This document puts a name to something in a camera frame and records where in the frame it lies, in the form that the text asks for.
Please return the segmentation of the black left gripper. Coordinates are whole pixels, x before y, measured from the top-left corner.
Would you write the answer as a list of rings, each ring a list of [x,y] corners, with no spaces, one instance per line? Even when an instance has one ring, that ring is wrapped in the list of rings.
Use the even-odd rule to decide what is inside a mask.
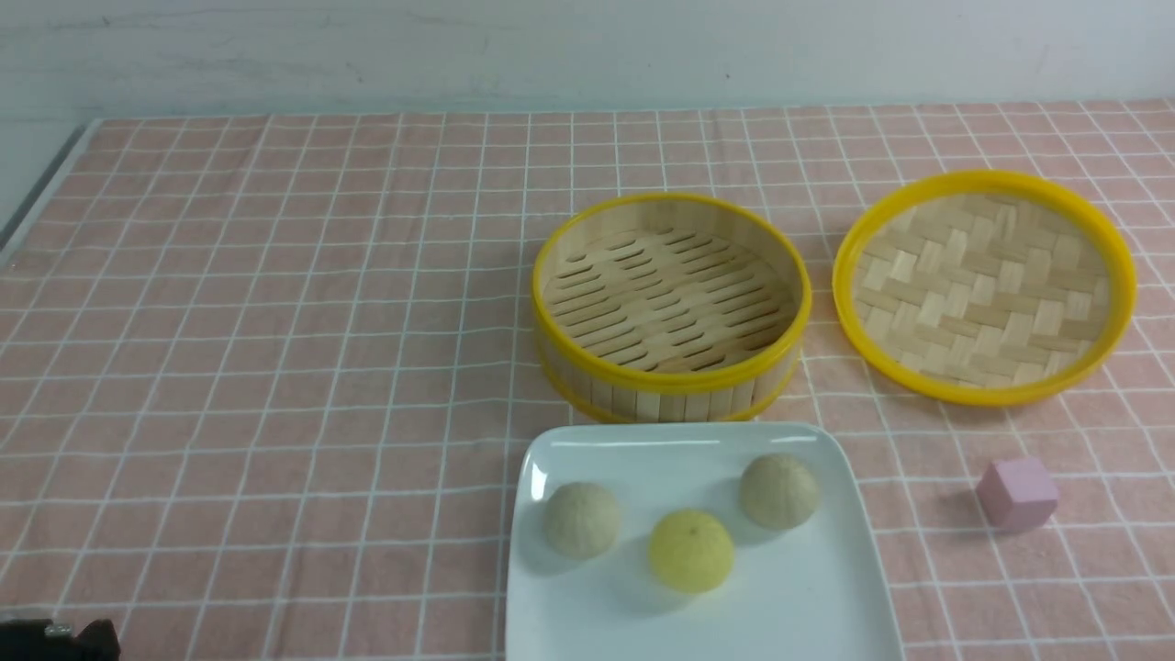
[[[101,619],[75,633],[52,619],[1,623],[1,660],[121,660],[114,623]]]

